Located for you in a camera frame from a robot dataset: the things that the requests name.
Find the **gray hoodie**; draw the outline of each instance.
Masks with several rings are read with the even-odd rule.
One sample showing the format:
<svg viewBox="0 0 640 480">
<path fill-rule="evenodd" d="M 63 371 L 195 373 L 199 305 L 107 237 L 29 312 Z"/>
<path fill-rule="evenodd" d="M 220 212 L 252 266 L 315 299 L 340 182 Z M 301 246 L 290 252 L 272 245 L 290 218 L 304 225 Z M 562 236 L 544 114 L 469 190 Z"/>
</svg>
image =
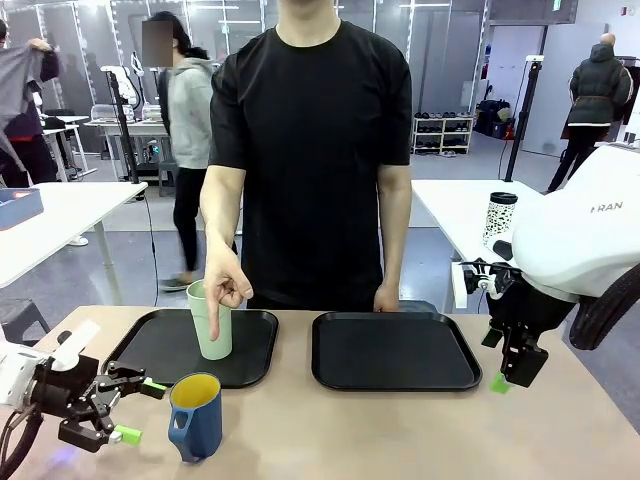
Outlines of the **gray hoodie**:
<svg viewBox="0 0 640 480">
<path fill-rule="evenodd" d="M 186 58 L 169 72 L 171 151 L 181 168 L 205 169 L 211 147 L 210 60 Z"/>
</svg>

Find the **gray clothing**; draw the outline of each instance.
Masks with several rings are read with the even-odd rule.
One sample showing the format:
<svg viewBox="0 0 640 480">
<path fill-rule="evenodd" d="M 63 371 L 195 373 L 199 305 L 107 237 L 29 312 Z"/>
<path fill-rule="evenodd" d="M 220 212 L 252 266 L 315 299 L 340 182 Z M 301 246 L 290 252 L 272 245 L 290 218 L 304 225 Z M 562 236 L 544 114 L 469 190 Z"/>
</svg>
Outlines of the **gray clothing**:
<svg viewBox="0 0 640 480">
<path fill-rule="evenodd" d="M 43 53 L 29 46 L 0 49 L 0 149 L 8 153 L 20 171 L 25 171 L 5 128 L 27 111 L 33 92 L 41 91 L 40 69 Z"/>
<path fill-rule="evenodd" d="M 169 72 L 171 151 L 178 166 L 205 169 L 211 148 L 213 63 L 186 58 Z"/>
</svg>

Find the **shoe rack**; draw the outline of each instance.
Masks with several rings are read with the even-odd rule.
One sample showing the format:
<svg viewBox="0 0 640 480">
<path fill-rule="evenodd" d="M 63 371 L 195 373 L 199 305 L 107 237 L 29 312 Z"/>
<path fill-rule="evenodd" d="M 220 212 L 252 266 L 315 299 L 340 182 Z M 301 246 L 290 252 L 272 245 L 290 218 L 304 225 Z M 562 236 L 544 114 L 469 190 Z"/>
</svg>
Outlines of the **shoe rack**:
<svg viewBox="0 0 640 480">
<path fill-rule="evenodd" d="M 414 117 L 411 127 L 411 153 L 427 155 L 454 151 L 468 153 L 473 117 Z"/>
</svg>

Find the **black t-shirt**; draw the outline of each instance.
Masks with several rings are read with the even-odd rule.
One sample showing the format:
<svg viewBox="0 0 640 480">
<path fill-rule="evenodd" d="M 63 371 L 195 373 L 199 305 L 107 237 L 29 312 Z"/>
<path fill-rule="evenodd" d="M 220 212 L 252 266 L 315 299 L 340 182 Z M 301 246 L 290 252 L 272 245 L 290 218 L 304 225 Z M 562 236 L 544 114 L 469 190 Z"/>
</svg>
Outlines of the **black t-shirt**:
<svg viewBox="0 0 640 480">
<path fill-rule="evenodd" d="M 255 292 L 317 310 L 373 301 L 378 168 L 409 164 L 402 53 L 344 21 L 308 48 L 270 29 L 212 84 L 210 164 L 246 171 L 242 267 Z"/>
</svg>

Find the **black lid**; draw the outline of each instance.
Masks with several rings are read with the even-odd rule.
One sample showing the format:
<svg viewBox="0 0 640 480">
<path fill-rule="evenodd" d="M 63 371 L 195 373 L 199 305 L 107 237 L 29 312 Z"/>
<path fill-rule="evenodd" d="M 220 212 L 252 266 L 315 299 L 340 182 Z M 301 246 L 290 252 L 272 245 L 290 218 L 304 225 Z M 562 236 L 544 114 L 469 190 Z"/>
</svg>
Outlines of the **black lid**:
<svg viewBox="0 0 640 480">
<path fill-rule="evenodd" d="M 513 193 L 493 192 L 491 194 L 491 201 L 500 205 L 513 205 L 518 201 L 518 196 Z"/>
</svg>

